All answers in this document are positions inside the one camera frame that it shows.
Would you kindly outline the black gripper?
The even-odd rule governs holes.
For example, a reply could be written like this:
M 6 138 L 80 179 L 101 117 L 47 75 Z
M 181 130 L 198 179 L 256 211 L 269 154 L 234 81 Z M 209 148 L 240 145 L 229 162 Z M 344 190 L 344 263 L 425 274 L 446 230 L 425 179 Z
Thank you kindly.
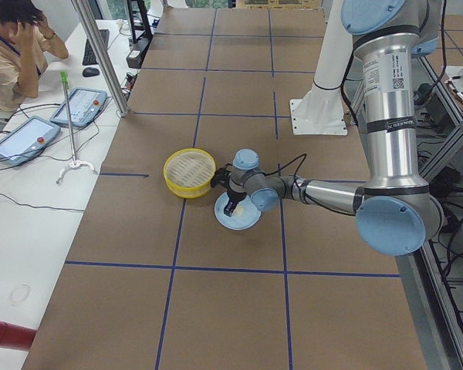
M 228 202 L 225 205 L 225 215 L 232 215 L 237 205 L 242 201 L 242 188 L 232 180 L 228 181 L 227 186 Z

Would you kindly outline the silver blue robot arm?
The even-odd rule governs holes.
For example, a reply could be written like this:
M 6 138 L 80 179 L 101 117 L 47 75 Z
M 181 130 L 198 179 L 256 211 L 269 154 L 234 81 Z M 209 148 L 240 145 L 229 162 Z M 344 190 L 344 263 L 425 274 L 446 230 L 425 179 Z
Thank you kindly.
M 444 12 L 441 1 L 334 2 L 312 88 L 290 103 L 292 128 L 297 134 L 345 131 L 343 84 L 359 60 L 365 109 L 360 136 L 370 179 L 349 187 L 266 173 L 258 154 L 242 149 L 212 179 L 225 188 L 215 203 L 217 220 L 244 230 L 290 199 L 354 217 L 362 240 L 383 254 L 409 254 L 436 235 L 444 212 L 419 174 L 411 61 L 436 49 Z

